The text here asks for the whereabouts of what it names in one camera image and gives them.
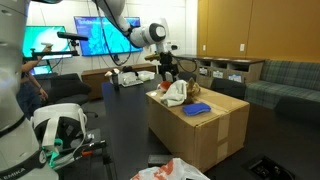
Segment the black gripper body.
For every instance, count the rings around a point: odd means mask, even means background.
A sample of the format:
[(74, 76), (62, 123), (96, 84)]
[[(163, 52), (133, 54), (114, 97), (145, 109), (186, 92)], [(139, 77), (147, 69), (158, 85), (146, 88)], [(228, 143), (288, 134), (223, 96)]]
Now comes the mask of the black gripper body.
[(160, 53), (160, 64), (158, 65), (159, 74), (162, 79), (166, 79), (166, 73), (169, 72), (172, 76), (172, 79), (176, 79), (178, 74), (178, 66), (172, 63), (172, 54), (170, 52), (161, 52)]

